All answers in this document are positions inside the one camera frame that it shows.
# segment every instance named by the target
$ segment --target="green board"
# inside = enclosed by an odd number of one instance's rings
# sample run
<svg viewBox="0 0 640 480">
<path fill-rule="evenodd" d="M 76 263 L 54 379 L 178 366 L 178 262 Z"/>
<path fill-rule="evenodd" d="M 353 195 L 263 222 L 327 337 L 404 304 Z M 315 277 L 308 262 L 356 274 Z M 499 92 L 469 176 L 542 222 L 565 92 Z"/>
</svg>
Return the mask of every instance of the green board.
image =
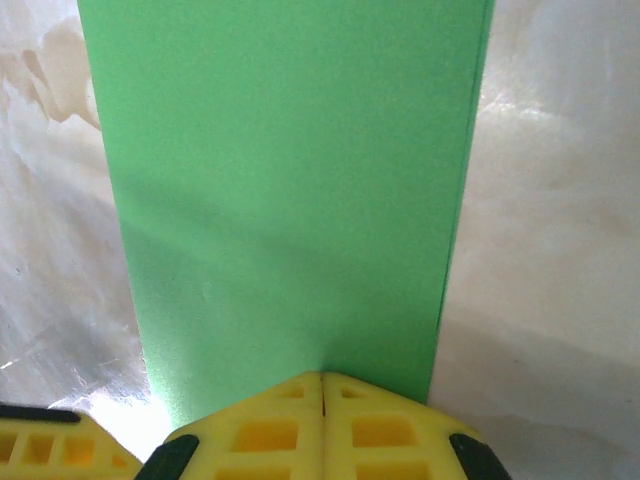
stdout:
<svg viewBox="0 0 640 480">
<path fill-rule="evenodd" d="M 304 370 L 424 400 L 485 0 L 80 0 L 152 388 Z"/>
</svg>

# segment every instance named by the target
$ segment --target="black strip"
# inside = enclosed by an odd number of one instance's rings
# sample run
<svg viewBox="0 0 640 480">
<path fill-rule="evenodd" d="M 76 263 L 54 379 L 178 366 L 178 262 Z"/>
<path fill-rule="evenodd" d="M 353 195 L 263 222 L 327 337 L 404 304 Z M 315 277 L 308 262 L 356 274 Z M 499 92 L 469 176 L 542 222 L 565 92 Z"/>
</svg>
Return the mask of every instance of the black strip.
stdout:
<svg viewBox="0 0 640 480">
<path fill-rule="evenodd" d="M 469 480 L 512 480 L 488 445 L 462 433 L 451 435 L 449 442 Z"/>
<path fill-rule="evenodd" d="M 134 480 L 178 480 L 199 443 L 195 435 L 182 435 L 160 445 Z"/>
<path fill-rule="evenodd" d="M 41 407 L 23 407 L 0 403 L 0 418 L 28 420 L 32 422 L 79 423 L 80 415 L 71 410 L 54 410 Z"/>
</svg>

